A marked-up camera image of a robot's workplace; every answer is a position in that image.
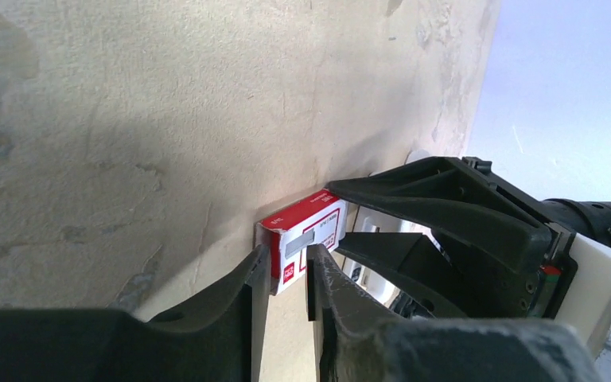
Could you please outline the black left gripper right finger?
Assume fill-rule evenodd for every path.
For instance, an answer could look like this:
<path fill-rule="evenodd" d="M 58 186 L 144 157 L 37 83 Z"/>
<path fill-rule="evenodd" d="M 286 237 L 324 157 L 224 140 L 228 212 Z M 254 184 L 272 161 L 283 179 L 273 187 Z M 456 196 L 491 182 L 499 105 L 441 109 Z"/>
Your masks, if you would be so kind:
<path fill-rule="evenodd" d="M 597 381 L 574 331 L 543 319 L 402 318 L 307 249 L 319 381 Z"/>

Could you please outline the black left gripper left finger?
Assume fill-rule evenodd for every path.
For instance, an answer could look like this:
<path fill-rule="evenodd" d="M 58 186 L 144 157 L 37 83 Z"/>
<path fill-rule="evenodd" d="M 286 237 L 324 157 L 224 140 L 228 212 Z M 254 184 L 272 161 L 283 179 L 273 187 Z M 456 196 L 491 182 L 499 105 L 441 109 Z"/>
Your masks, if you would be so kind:
<path fill-rule="evenodd" d="M 270 255 L 143 322 L 114 309 L 0 309 L 0 381 L 256 381 Z"/>

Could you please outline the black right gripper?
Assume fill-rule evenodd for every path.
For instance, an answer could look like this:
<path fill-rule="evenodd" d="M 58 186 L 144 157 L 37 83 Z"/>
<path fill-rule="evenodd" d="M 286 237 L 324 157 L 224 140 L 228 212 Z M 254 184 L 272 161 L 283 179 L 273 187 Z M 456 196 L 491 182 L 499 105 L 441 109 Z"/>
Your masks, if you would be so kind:
<path fill-rule="evenodd" d="M 331 181 L 341 199 L 428 227 L 391 244 L 376 271 L 400 293 L 405 318 L 472 318 L 477 293 L 499 317 L 552 317 L 577 272 L 568 251 L 582 234 L 611 247 L 611 202 L 540 201 L 475 157 L 428 157 L 370 177 Z"/>

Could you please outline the red white staple box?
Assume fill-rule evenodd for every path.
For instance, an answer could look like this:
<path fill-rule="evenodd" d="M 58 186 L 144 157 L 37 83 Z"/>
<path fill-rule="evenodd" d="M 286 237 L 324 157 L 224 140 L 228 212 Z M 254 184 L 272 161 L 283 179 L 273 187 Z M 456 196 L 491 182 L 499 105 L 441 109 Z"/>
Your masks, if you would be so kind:
<path fill-rule="evenodd" d="M 321 189 L 261 219 L 255 244 L 270 252 L 272 295 L 281 294 L 306 273 L 306 249 L 322 244 L 329 251 L 344 238 L 348 203 Z"/>

